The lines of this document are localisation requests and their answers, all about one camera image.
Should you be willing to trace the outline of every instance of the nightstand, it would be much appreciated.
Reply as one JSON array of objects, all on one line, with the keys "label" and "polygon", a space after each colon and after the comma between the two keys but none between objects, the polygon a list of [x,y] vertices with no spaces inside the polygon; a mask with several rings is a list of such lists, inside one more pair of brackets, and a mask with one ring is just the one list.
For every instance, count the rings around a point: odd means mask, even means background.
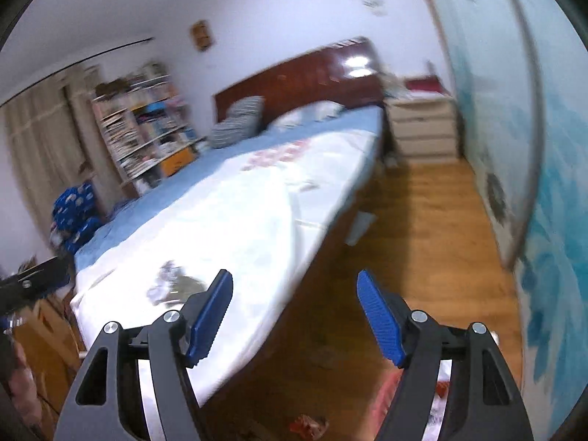
[{"label": "nightstand", "polygon": [[390,130],[403,163],[446,163],[458,159],[455,101],[432,98],[386,99]]}]

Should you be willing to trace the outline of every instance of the bookshelf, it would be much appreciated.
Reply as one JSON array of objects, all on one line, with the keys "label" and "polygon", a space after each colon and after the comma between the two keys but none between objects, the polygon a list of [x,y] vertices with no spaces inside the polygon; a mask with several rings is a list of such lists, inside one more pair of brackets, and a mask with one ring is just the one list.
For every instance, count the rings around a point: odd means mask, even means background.
[{"label": "bookshelf", "polygon": [[98,129],[121,177],[137,194],[194,159],[199,141],[169,76],[137,82],[125,93],[92,99]]}]

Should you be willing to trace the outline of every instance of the bed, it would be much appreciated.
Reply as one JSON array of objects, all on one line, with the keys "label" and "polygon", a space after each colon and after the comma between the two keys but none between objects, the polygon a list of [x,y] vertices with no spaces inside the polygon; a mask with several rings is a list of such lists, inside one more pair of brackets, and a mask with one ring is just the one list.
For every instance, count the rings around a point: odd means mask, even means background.
[{"label": "bed", "polygon": [[[189,370],[200,405],[295,336],[296,307],[320,288],[320,274],[342,246],[381,154],[387,125],[378,70],[370,41],[359,38],[279,63],[218,93],[218,121],[234,101],[263,96],[263,128],[316,101],[347,110],[210,150],[99,229],[75,257],[72,308],[86,346],[110,320],[146,325],[171,308],[146,297],[167,260],[204,283],[221,268],[233,273],[233,300],[211,352]],[[292,148],[295,159],[282,157]],[[148,364],[141,362],[139,371],[151,439],[163,439]]]}]

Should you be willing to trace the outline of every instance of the headboard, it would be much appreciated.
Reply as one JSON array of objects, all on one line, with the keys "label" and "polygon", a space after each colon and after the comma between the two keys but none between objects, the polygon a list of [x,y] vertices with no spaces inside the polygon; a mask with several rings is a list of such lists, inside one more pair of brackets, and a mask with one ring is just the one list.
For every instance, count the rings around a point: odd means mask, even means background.
[{"label": "headboard", "polygon": [[[356,57],[360,58],[351,60],[353,64],[350,64],[350,58]],[[232,103],[246,96],[265,98],[263,128],[276,117],[316,101],[335,101],[348,109],[383,105],[379,71],[377,54],[367,38],[323,46],[278,63],[216,94],[217,122],[225,118]]]}]

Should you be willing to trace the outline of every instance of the wooden floor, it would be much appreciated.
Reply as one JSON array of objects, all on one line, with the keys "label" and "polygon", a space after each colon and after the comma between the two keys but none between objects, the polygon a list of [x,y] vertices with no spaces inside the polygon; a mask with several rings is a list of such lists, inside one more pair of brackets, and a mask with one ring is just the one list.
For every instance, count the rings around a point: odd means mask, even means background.
[{"label": "wooden floor", "polygon": [[[498,332],[520,381],[515,286],[501,269],[469,166],[389,170],[361,209],[377,221],[333,260],[324,300],[313,306],[304,335],[250,373],[237,398],[215,396],[205,414],[214,412],[237,431],[254,425],[265,439],[295,440],[288,424],[305,413],[330,421],[324,440],[373,440],[370,404],[394,368],[382,358],[355,295],[364,268],[439,323],[486,323]],[[218,432],[218,426],[211,428]]]}]

